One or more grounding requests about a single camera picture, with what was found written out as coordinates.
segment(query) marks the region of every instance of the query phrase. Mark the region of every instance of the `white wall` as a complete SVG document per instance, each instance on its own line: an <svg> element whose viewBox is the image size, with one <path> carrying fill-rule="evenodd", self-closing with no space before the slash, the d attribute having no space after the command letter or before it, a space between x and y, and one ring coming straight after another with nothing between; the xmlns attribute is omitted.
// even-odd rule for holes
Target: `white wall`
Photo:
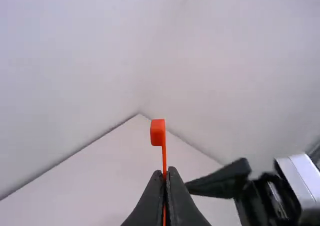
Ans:
<svg viewBox="0 0 320 226"><path fill-rule="evenodd" d="M305 149L320 135L320 0L183 1L142 111L222 163L264 170Z"/></svg>
<svg viewBox="0 0 320 226"><path fill-rule="evenodd" d="M138 111L176 1L0 0L0 198Z"/></svg>

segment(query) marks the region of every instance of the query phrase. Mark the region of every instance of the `orange peg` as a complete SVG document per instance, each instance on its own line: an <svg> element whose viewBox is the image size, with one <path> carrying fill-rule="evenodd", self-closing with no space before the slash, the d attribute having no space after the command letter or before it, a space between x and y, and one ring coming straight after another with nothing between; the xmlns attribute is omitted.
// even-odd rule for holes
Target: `orange peg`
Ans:
<svg viewBox="0 0 320 226"><path fill-rule="evenodd" d="M150 126L150 139L153 146L162 147L162 174L166 181L167 177L167 149L166 149L166 122L164 119L154 119ZM166 204L163 204L163 226L166 226Z"/></svg>

